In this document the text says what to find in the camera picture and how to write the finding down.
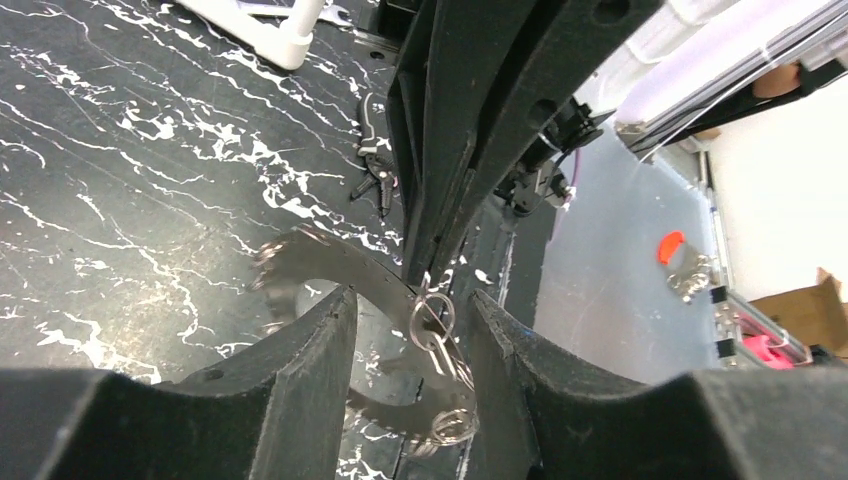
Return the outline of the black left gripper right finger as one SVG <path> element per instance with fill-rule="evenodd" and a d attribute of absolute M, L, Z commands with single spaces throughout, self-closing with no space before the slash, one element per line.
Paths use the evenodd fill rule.
<path fill-rule="evenodd" d="M 847 371 L 702 370 L 647 386 L 468 301 L 473 479 L 843 479 Z"/>

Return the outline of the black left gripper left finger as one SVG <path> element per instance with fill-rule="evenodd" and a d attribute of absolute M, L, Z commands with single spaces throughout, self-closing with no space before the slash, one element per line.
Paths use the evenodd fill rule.
<path fill-rule="evenodd" d="M 178 383 L 5 369 L 5 479 L 331 479 L 357 334 L 339 287 L 295 323 Z"/>

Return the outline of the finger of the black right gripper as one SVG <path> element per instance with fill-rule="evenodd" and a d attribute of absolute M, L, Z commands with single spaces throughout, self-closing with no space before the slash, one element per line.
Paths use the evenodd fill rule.
<path fill-rule="evenodd" d="M 405 209 L 403 277 L 435 278 L 482 107 L 532 1 L 424 1 L 398 57 L 388 119 Z"/>
<path fill-rule="evenodd" d="M 532 1 L 482 107 L 456 217 L 458 249 L 484 200 L 569 98 L 661 7 L 659 1 Z"/>

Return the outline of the small silver split keyring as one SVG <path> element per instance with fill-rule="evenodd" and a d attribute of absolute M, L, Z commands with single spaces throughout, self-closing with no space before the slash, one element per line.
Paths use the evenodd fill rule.
<path fill-rule="evenodd" d="M 447 348 L 455 324 L 456 309 L 447 295 L 425 291 L 415 298 L 409 319 L 410 339 L 429 354 L 436 373 L 451 380 L 458 377 Z"/>

